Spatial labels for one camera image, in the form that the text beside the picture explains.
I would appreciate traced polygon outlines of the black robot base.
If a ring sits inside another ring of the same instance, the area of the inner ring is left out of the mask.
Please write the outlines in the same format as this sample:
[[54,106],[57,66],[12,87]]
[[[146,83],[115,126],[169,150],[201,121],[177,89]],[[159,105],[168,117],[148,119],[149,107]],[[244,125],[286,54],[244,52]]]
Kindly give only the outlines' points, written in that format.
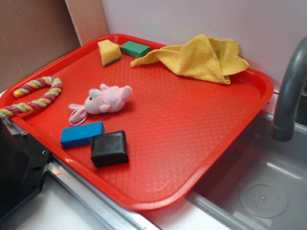
[[0,220],[37,196],[51,152],[32,135],[12,134],[0,122]]

